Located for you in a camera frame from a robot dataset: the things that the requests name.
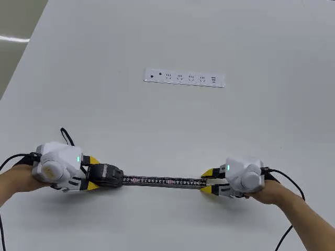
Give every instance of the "floor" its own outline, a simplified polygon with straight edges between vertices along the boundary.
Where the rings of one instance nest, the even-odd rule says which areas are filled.
[[[47,2],[0,1],[0,99]]]

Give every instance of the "white tabletop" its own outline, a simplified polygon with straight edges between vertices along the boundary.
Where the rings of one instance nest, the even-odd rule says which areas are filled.
[[[289,174],[335,224],[330,8],[49,0],[0,101],[1,159],[62,142],[60,127],[130,175],[197,177],[252,155]],[[145,83],[146,67],[224,74],[227,87]],[[272,250],[289,226],[252,199],[150,187],[43,188],[13,196],[1,213],[8,250]],[[286,249],[304,250],[296,233]]]

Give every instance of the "black strap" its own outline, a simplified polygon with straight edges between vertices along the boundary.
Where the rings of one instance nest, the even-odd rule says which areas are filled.
[[[70,145],[73,145],[74,146],[74,142],[73,142],[73,140],[72,140],[72,138],[70,137],[70,135],[69,135],[69,133],[67,132],[67,130],[65,129],[65,128],[61,128],[61,133],[62,133],[62,136],[63,136],[63,138],[65,139],[65,141],[66,141],[66,143],[69,145],[69,143],[70,143]]]
[[[275,177],[273,177],[269,172],[266,172],[264,174],[264,179],[265,180],[273,180],[273,181],[276,181],[278,183],[280,183]]]

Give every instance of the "black wire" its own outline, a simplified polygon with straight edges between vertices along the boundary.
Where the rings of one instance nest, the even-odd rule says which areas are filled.
[[[74,142],[73,142],[73,140],[72,140],[72,138],[70,137],[70,135],[68,134],[68,132],[67,132],[67,130],[65,129],[65,128],[61,128],[61,133],[62,133],[62,136],[63,136],[63,138],[65,139],[65,141],[66,141],[66,143],[69,145],[69,143],[70,143],[70,145],[72,145],[72,146],[74,146]]]
[[[281,175],[283,175],[285,178],[287,178],[289,181],[292,182],[292,184],[299,190],[300,194],[301,194],[301,197],[304,201],[305,200],[305,195],[304,195],[304,192],[302,191],[302,189],[298,186],[298,184],[296,184],[294,182],[294,180],[292,180],[288,175],[286,175],[285,173],[283,173],[282,171],[279,171],[279,170],[276,170],[276,169],[269,169],[268,172],[275,172],[275,173],[279,173]],[[291,225],[287,230],[286,232],[283,234],[282,238],[280,239],[280,241],[278,242],[278,245],[276,246],[276,249],[275,251],[278,251],[279,250],[279,247],[281,246],[283,240],[285,239],[285,237],[288,235],[288,233],[292,230],[293,226]]]
[[[17,158],[17,157],[25,157],[25,156],[31,156],[31,154],[29,154],[29,153],[19,153],[19,154],[15,154],[15,155],[9,157],[9,158],[6,159],[6,160],[4,161],[4,163],[2,163],[2,165],[0,166],[0,171],[1,171],[2,168],[8,163],[8,161],[10,161],[11,159],[13,159],[13,158]]]
[[[63,138],[65,139],[66,143],[69,144],[68,141],[66,140],[66,137],[68,137],[70,144],[71,144],[72,146],[74,146],[74,142],[73,142],[72,138],[70,137],[69,133],[67,132],[67,130],[66,130],[64,127],[61,128],[61,133],[62,133],[62,136],[63,136]],[[84,168],[82,165],[80,166],[80,170],[81,170],[85,175],[87,174],[87,171],[85,170],[85,168]]]
[[[2,250],[3,250],[3,251],[6,251],[5,234],[4,234],[4,227],[2,226],[1,215],[0,215],[0,230],[1,230]]]

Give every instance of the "electrical outlet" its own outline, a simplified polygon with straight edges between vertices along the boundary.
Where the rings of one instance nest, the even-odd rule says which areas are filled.
[[[195,85],[208,87],[225,87],[225,77],[222,75],[196,72],[177,72],[162,69],[146,69],[144,81],[179,85]]]

